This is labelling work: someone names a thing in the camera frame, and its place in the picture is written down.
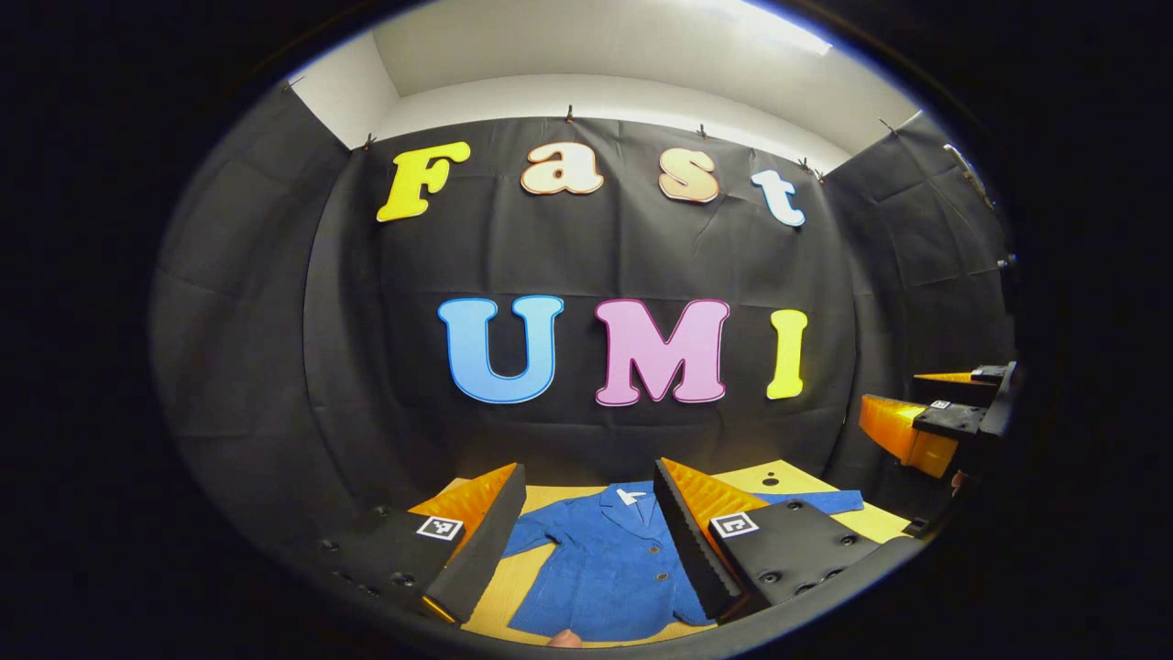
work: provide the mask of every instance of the yellow letter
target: yellow letter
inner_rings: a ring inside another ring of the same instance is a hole
[[[423,211],[428,210],[428,202],[420,198],[420,186],[427,183],[428,192],[435,195],[443,188],[445,181],[448,181],[449,165],[445,158],[462,163],[472,152],[468,142],[453,142],[404,151],[395,156],[393,162],[399,166],[395,169],[394,181],[391,182],[391,193],[387,195],[387,203],[379,209],[375,217],[379,222],[387,222],[423,215]],[[428,166],[428,161],[432,158],[438,159],[435,164]]]
[[[806,314],[796,308],[780,308],[769,314],[769,324],[778,329],[778,362],[774,381],[766,387],[766,397],[785,400],[802,394],[799,361],[802,355],[802,328]]]

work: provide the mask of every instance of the yellow table surface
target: yellow table surface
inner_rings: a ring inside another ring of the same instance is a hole
[[[762,479],[771,478],[767,476],[769,472],[773,472],[772,478],[778,479],[778,485],[762,485]],[[713,477],[751,494],[815,494],[839,490],[782,461],[713,475]],[[467,479],[454,479],[445,490],[447,491],[465,482]],[[522,506],[521,511],[524,515],[558,501],[591,496],[605,488],[527,485],[526,505]],[[908,520],[869,504],[865,504],[862,511],[848,511],[847,513],[833,516],[833,518],[876,543],[884,543],[888,539],[903,536],[901,530],[908,525]],[[510,628],[509,619],[513,618],[526,599],[529,587],[537,580],[537,573],[542,570],[542,564],[554,553],[554,549],[555,544],[550,543],[502,559],[497,564],[496,573],[493,574],[493,580],[489,583],[488,588],[484,590],[484,596],[481,597],[476,610],[473,611],[473,617],[462,626],[463,630],[497,639],[527,644],[544,645],[549,641],[549,638]],[[663,641],[690,635],[712,627],[716,626],[690,626],[682,621],[673,621],[659,633],[646,639],[619,642],[586,641],[583,642],[583,647],[631,646]]]

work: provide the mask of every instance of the white label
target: white label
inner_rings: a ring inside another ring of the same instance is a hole
[[[421,537],[432,537],[434,539],[450,542],[456,537],[456,532],[459,532],[463,525],[465,524],[460,520],[449,520],[447,518],[438,518],[433,516],[425,520],[423,526],[421,526],[415,533]]]
[[[615,489],[615,492],[616,492],[616,495],[619,496],[619,499],[623,501],[623,504],[626,504],[628,506],[631,506],[632,504],[636,503],[636,497],[637,496],[647,495],[647,494],[645,494],[643,491],[636,491],[633,494],[629,494],[628,491],[625,491],[623,489]]]
[[[711,520],[717,528],[717,533],[721,536],[723,539],[730,537],[735,537],[739,535],[748,535],[758,530],[758,526],[750,520],[750,517],[741,513],[731,513],[728,516],[719,516]]]

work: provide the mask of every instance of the blue shirt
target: blue shirt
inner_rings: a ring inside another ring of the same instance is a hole
[[[757,497],[771,504],[800,498],[828,515],[863,508],[859,491]],[[504,557],[550,542],[558,547],[510,628],[544,637],[569,628],[584,641],[626,641],[652,637],[677,619],[713,622],[680,566],[651,482],[612,484],[522,516]]]

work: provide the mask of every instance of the letter m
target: letter m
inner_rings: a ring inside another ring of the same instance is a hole
[[[728,314],[730,305],[723,300],[692,300],[665,342],[644,302],[599,302],[595,315],[606,324],[606,386],[596,393],[595,401],[612,407],[638,402],[639,390],[631,383],[632,368],[652,401],[664,399],[682,369],[680,385],[672,392],[676,401],[703,403],[721,399],[721,325]]]

